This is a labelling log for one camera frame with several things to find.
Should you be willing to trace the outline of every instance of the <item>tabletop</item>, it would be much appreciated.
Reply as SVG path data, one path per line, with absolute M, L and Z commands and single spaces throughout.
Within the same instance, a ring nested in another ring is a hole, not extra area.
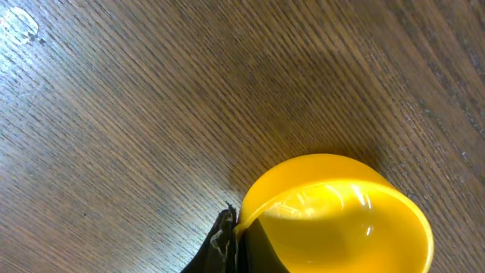
M 0 271 L 179 272 L 226 202 L 324 152 L 485 270 L 485 2 L 3 0 Z

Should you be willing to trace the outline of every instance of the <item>yellow object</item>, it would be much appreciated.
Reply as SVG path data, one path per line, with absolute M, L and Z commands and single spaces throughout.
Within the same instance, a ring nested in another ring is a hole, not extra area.
M 433 234 L 421 210 L 356 160 L 280 163 L 249 189 L 237 237 L 258 219 L 283 265 L 300 272 L 428 272 Z

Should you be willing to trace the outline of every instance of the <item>brown wood grain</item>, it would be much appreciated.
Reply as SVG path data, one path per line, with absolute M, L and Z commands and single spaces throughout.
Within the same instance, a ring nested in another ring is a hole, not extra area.
M 329 152 L 485 271 L 485 2 L 6 0 L 0 272 L 178 272 L 225 201 Z

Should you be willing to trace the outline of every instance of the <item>wooden table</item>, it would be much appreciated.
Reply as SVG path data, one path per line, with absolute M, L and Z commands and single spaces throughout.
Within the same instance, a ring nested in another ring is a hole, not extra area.
M 0 8 L 1 272 L 178 272 L 225 201 L 314 152 L 419 205 L 432 272 L 485 270 L 483 1 Z

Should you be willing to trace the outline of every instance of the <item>bowl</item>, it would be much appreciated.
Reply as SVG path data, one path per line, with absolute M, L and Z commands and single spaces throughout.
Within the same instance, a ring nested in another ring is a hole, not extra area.
M 423 212 L 372 168 L 340 155 L 304 155 L 263 174 L 246 194 L 234 232 L 245 234 L 253 266 L 268 264 L 261 261 L 266 255 L 254 254 L 266 241 L 296 273 L 422 273 L 433 258 Z

